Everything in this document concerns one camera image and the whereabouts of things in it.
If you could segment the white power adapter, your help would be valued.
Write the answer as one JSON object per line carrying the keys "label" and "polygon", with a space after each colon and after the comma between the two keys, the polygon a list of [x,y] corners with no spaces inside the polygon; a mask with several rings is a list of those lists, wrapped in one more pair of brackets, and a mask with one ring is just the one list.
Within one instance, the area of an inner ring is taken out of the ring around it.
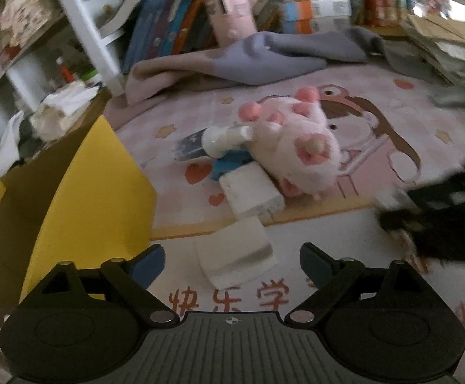
{"label": "white power adapter", "polygon": [[197,239],[200,267],[216,290],[247,283],[277,265],[270,239],[258,217],[241,219]]}

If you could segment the white charger block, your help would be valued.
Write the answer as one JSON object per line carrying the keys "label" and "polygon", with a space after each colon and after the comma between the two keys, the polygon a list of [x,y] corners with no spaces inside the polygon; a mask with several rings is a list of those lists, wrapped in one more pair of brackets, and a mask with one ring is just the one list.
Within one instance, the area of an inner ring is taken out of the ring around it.
{"label": "white charger block", "polygon": [[285,198],[256,161],[219,178],[219,184],[236,219],[258,217],[263,223],[285,209]]}

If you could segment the pink plush pig toy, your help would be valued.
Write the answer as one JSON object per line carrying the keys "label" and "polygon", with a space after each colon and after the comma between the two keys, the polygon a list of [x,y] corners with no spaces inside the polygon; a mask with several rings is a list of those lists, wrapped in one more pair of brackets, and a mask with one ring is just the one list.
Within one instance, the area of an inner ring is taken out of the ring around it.
{"label": "pink plush pig toy", "polygon": [[246,143],[250,155],[286,198],[308,195],[319,201],[334,186],[341,148],[317,88],[247,102],[238,109],[238,118],[254,132],[254,139]]}

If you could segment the blue wrapper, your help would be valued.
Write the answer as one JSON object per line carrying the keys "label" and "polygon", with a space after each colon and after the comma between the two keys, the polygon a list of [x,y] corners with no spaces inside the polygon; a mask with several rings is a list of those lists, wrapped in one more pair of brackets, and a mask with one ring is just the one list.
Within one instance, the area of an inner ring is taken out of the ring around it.
{"label": "blue wrapper", "polygon": [[216,159],[212,165],[210,179],[219,181],[219,179],[226,173],[240,168],[252,162],[252,156],[246,150],[232,150],[225,156]]}

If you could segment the dark spray bottle white cap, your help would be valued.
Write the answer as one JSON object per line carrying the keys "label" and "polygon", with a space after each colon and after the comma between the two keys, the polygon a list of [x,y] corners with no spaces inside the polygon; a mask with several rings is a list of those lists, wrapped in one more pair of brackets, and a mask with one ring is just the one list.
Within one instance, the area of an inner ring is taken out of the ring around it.
{"label": "dark spray bottle white cap", "polygon": [[177,161],[194,160],[204,156],[220,159],[229,151],[237,150],[254,139],[250,126],[211,126],[190,134],[176,142],[174,158]]}

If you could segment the yellow cardboard box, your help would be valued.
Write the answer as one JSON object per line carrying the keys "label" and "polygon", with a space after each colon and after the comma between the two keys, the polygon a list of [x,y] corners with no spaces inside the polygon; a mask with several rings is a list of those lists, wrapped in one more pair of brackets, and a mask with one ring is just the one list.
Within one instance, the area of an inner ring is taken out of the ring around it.
{"label": "yellow cardboard box", "polygon": [[156,192],[104,117],[0,179],[0,325],[60,261],[92,268],[149,245]]}

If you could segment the pink cartoon table mat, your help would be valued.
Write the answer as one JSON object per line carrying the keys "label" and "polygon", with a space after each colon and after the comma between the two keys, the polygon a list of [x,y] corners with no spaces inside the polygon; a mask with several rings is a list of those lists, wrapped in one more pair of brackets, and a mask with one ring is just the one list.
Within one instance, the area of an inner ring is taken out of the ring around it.
{"label": "pink cartoon table mat", "polygon": [[[234,219],[234,198],[274,187],[279,217],[345,211],[390,187],[414,187],[465,161],[465,109],[436,107],[431,86],[375,65],[340,65],[258,88],[180,92],[118,136],[157,193],[153,225],[201,232]],[[205,127],[255,129],[253,163],[231,173],[177,142]]]}

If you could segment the stack of papers and books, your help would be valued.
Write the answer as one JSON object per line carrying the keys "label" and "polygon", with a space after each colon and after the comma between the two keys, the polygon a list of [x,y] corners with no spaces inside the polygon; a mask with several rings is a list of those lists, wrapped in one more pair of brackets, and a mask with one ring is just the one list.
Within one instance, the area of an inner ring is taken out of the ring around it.
{"label": "stack of papers and books", "polygon": [[414,73],[432,82],[444,81],[435,86],[430,100],[441,108],[465,107],[465,23],[440,16],[410,16],[400,27],[415,46],[412,52]]}

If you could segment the white tissue pack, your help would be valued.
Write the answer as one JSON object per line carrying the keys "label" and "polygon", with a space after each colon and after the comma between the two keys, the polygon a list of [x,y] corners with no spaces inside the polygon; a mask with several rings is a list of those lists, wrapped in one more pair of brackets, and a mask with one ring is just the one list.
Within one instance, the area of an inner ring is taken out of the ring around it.
{"label": "white tissue pack", "polygon": [[44,142],[63,137],[80,119],[100,91],[75,81],[49,94],[29,117],[36,135]]}

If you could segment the grey purple cloth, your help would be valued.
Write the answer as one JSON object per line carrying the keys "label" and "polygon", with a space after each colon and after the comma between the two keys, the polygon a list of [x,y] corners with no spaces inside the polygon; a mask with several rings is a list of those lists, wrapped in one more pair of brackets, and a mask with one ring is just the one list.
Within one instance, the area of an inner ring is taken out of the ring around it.
{"label": "grey purple cloth", "polygon": [[326,69],[331,62],[366,63],[383,39],[362,27],[309,35],[258,32],[228,47],[140,61],[125,85],[129,106],[180,82],[262,86]]}

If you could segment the orange blue white box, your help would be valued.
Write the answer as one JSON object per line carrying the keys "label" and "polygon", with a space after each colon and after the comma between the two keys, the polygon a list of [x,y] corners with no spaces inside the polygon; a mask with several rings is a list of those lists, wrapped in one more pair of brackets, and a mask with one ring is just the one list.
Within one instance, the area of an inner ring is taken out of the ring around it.
{"label": "orange blue white box", "polygon": [[352,8],[349,0],[299,0],[279,5],[285,34],[314,34],[348,29]]}

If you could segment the pink floral ornament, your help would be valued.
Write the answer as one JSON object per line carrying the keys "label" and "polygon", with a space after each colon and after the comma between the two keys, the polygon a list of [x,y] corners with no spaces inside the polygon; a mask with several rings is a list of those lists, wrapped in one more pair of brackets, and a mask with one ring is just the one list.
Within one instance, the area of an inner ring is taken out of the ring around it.
{"label": "pink floral ornament", "polygon": [[23,47],[53,17],[51,0],[5,0],[0,27],[10,47]]}

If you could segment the pink cylindrical box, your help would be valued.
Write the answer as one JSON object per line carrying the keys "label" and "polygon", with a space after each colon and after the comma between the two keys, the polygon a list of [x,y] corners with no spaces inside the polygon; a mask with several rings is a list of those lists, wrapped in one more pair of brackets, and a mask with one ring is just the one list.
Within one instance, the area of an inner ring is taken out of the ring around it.
{"label": "pink cylindrical box", "polygon": [[204,0],[219,47],[227,47],[258,32],[250,0]]}

